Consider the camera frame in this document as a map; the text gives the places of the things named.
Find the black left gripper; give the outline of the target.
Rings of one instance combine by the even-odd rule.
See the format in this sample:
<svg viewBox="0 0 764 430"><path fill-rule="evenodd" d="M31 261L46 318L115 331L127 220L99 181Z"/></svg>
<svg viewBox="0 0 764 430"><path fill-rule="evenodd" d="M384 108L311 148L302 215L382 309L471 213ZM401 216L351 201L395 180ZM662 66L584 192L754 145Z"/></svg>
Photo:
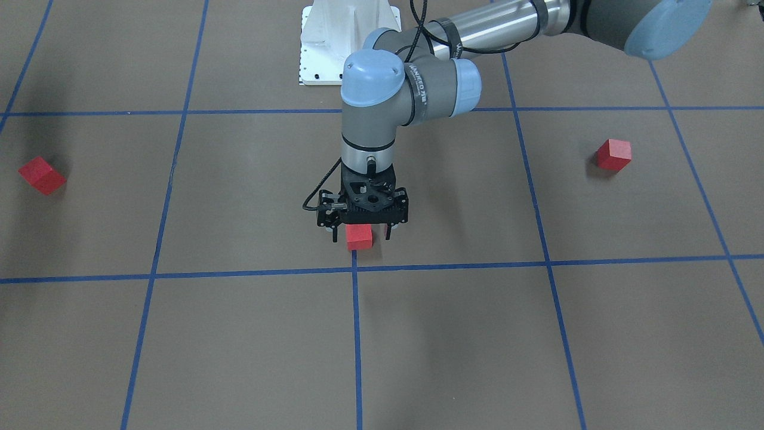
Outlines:
<svg viewBox="0 0 764 430"><path fill-rule="evenodd" d="M316 225L330 229L337 243L340 224L385 224L389 241L396 224L408 222L408 212L409 196L406 188L396 187L394 166L366 176L342 164L340 191L319 191Z"/></svg>

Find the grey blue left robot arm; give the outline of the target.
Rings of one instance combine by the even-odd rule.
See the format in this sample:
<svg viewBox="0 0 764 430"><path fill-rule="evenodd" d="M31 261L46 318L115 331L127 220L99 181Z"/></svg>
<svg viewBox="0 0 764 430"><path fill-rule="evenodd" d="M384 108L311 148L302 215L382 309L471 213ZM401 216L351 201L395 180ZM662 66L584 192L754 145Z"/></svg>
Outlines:
<svg viewBox="0 0 764 430"><path fill-rule="evenodd" d="M394 143L401 126L461 115L477 106L482 81L473 57L502 54L538 36L576 33L631 57L659 60L699 30L710 1L496 1L398 32L378 28L344 61L340 95L341 172L336 193L317 185L304 210L338 240L341 225L409 220L396 187Z"/></svg>

